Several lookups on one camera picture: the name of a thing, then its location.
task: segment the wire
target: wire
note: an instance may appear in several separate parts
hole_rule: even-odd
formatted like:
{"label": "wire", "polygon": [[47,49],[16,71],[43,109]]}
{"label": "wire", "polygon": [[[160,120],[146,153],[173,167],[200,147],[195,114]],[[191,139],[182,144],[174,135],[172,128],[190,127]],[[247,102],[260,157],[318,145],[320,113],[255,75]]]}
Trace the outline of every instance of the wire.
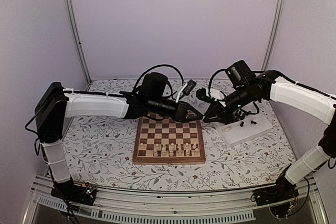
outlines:
{"label": "wire", "polygon": [[331,166],[331,165],[330,165],[330,160],[328,160],[328,167],[329,167],[329,169],[334,169],[335,166],[336,166],[336,161],[335,161],[335,163]]}
{"label": "wire", "polygon": [[217,71],[211,76],[210,81],[209,81],[209,86],[208,86],[208,96],[209,96],[210,98],[212,98],[212,97],[211,97],[211,92],[210,92],[211,85],[212,85],[212,81],[214,80],[214,78],[216,77],[216,75],[218,75],[220,72],[224,72],[224,71],[226,71],[226,70],[227,70],[227,68],[219,69],[219,70],[217,70]]}
{"label": "wire", "polygon": [[290,216],[293,216],[293,215],[297,214],[304,207],[304,205],[306,204],[306,202],[307,202],[307,200],[309,198],[310,184],[309,184],[309,181],[306,178],[304,178],[304,179],[306,180],[307,185],[308,185],[308,191],[307,191],[306,198],[304,199],[304,202],[299,207],[299,209],[297,211],[293,212],[292,214],[289,214],[287,217],[290,217]]}
{"label": "wire", "polygon": [[140,80],[142,79],[142,77],[144,77],[145,74],[147,74],[149,71],[152,71],[153,69],[155,69],[155,68],[159,68],[159,67],[168,67],[168,68],[172,68],[172,69],[174,69],[174,70],[178,73],[178,75],[180,76],[181,81],[182,81],[182,84],[184,83],[183,76],[182,76],[181,72],[180,72],[176,67],[174,67],[173,65],[169,65],[169,64],[160,64],[160,65],[156,65],[156,66],[154,66],[154,67],[151,67],[151,68],[147,69],[144,73],[142,73],[142,74],[140,75],[140,77],[139,77],[139,78],[137,79],[137,81],[135,82],[135,85],[134,85],[134,87],[133,87],[132,93],[135,93],[135,89],[137,88],[137,86],[138,86]]}
{"label": "wire", "polygon": [[253,105],[256,108],[257,112],[246,111],[246,110],[243,110],[242,108],[240,108],[240,110],[243,111],[245,114],[248,114],[248,115],[257,115],[257,114],[259,114],[260,108],[258,107],[258,105],[256,104],[256,102],[253,102]]}

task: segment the chess piece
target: chess piece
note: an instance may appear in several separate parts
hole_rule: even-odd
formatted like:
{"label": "chess piece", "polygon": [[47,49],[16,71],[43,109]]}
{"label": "chess piece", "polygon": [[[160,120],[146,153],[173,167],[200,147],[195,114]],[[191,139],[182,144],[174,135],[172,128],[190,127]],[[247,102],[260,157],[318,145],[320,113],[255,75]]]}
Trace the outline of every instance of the chess piece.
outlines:
{"label": "chess piece", "polygon": [[179,144],[177,148],[178,148],[178,149],[177,149],[177,155],[178,155],[178,156],[182,156],[182,152],[183,152],[183,151],[182,151],[182,147],[181,147],[181,145]]}
{"label": "chess piece", "polygon": [[167,155],[167,147],[165,144],[162,145],[161,156]]}
{"label": "chess piece", "polygon": [[171,145],[169,145],[169,155],[170,156],[174,155],[174,143],[172,143]]}
{"label": "chess piece", "polygon": [[154,157],[157,157],[159,154],[158,154],[158,150],[156,148],[154,148],[153,150],[153,154],[154,154]]}

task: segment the wooden chessboard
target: wooden chessboard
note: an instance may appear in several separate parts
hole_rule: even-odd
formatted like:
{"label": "wooden chessboard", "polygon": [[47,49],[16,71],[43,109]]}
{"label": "wooden chessboard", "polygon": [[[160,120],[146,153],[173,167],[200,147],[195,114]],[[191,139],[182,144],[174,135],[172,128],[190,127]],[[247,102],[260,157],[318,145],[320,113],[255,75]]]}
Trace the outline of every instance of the wooden chessboard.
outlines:
{"label": "wooden chessboard", "polygon": [[[148,116],[156,119],[161,118],[157,114],[149,114]],[[174,151],[170,156],[169,145],[172,143]],[[177,150],[179,144],[182,152]],[[190,149],[189,156],[186,156],[186,144]],[[163,145],[166,145],[165,156],[161,155]],[[157,156],[154,156],[154,148],[158,152]],[[155,121],[145,117],[139,118],[133,162],[136,165],[204,164],[205,153],[200,121],[177,123],[172,119]]]}

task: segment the patterned table surface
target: patterned table surface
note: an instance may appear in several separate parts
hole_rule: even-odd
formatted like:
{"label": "patterned table surface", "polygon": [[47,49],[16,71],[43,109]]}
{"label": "patterned table surface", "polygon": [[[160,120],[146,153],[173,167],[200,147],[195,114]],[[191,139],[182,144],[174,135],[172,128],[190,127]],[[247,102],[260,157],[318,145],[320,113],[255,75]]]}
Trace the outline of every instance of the patterned table surface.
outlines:
{"label": "patterned table surface", "polygon": [[[180,87],[180,81],[170,82],[174,90]],[[130,91],[134,83],[135,80],[95,81],[90,91]],[[197,80],[191,95],[183,99],[202,113],[208,104],[199,101],[195,92],[207,84],[208,80]],[[226,80],[214,81],[213,88],[226,94],[233,91]],[[212,123],[202,122],[204,165],[134,165],[138,120],[76,117],[64,138],[70,174],[75,180],[100,186],[162,191],[223,190],[272,183],[295,156],[270,104],[263,102],[259,107],[273,125],[271,132],[231,148],[225,146]]]}

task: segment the lavender wall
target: lavender wall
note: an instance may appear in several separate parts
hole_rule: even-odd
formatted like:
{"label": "lavender wall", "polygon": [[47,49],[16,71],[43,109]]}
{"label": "lavender wall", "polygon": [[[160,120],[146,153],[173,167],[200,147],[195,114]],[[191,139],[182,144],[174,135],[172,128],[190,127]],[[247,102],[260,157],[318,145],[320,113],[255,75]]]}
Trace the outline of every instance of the lavender wall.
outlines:
{"label": "lavender wall", "polygon": [[260,69],[276,0],[73,0],[93,79],[136,78],[158,63],[207,77],[245,59]]}
{"label": "lavender wall", "polygon": [[[270,69],[336,94],[336,0],[286,0]],[[286,105],[275,104],[297,157],[321,139],[319,120]],[[336,173],[323,167],[314,175],[330,223],[336,223]]]}
{"label": "lavender wall", "polygon": [[64,0],[0,0],[0,223],[17,224],[36,173],[45,171],[24,130],[51,82],[82,89]]}

